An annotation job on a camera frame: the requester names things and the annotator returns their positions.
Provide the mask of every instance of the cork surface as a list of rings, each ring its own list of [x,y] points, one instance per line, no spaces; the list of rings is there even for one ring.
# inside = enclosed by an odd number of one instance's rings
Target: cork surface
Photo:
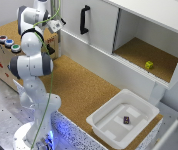
[[[112,150],[94,134],[92,127],[86,122],[86,118],[119,93],[120,89],[67,56],[62,56],[54,61],[53,73],[52,93],[59,95],[62,100],[59,111],[109,150]],[[49,92],[51,75],[41,77],[41,80]],[[126,150],[135,149],[161,119],[162,116],[158,115]]]
[[[8,39],[13,39],[15,44],[20,45],[21,44],[21,36],[18,34],[18,23],[17,21],[8,23],[6,25],[3,25],[0,27],[0,36],[6,35]],[[44,40],[57,35],[56,33],[51,34],[48,29],[45,29],[44,31]]]
[[[167,82],[170,82],[178,63],[177,57],[172,56],[138,38],[132,39],[114,53]],[[152,69],[145,68],[145,63],[147,61],[153,62]]]

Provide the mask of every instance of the white robotic arm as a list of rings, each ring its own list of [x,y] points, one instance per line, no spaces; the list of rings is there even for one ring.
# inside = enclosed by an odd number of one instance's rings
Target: white robotic arm
[[[26,54],[24,56],[13,57],[10,61],[10,70],[18,79],[23,80],[25,92],[20,97],[20,102],[23,107],[35,110],[35,119],[31,128],[22,139],[24,147],[29,147],[34,144],[34,149],[40,150],[38,143],[46,139],[49,135],[51,127],[51,113],[57,111],[61,106],[61,99],[59,96],[46,93],[46,89],[39,76],[49,75],[53,70],[53,62],[49,55],[41,53],[42,42],[44,42],[43,32],[46,27],[50,31],[58,31],[62,28],[60,21],[50,20],[50,15],[46,10],[47,0],[35,0],[34,8],[21,6],[17,10],[18,14],[18,33],[21,35],[21,49]],[[34,24],[47,20],[48,22],[39,23],[37,26]],[[59,28],[53,28],[55,23],[59,23]],[[42,128],[36,138],[36,133],[39,130],[40,123],[42,122],[43,114],[45,113],[46,106],[49,105],[42,123]],[[47,149],[54,149],[55,145],[53,139],[51,146]]]

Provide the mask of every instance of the yellow object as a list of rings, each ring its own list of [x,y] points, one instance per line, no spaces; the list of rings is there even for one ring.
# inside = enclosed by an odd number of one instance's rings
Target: yellow object
[[[145,68],[151,69],[152,67],[153,67],[153,62],[151,62],[151,61],[146,62]]]

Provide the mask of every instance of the cardboard box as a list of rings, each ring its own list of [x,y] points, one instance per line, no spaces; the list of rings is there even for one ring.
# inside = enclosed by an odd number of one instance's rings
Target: cardboard box
[[[17,21],[11,22],[4,26],[0,27],[0,36],[6,35],[9,39],[14,40],[15,44],[21,44],[21,36],[18,34],[17,30]],[[45,44],[50,44],[52,48],[55,49],[55,53],[53,53],[50,57],[54,60],[58,58],[58,35],[51,34],[48,29],[44,32],[44,40]],[[13,79],[18,81],[20,84],[23,84],[22,80],[18,80],[8,69],[8,65],[10,60],[14,56],[25,55],[23,52],[18,54],[14,54],[10,49],[5,48],[4,45],[0,44],[0,78],[6,82],[10,87],[12,87],[15,91],[17,91],[17,87],[15,86]]]

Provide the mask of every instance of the door handle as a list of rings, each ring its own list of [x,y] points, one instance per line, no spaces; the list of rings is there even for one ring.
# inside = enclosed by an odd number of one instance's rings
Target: door handle
[[[85,16],[86,16],[86,11],[90,10],[90,7],[85,5],[85,8],[83,8],[81,10],[81,24],[80,24],[80,31],[81,31],[81,34],[85,34],[87,33],[89,30],[87,28],[85,28]]]

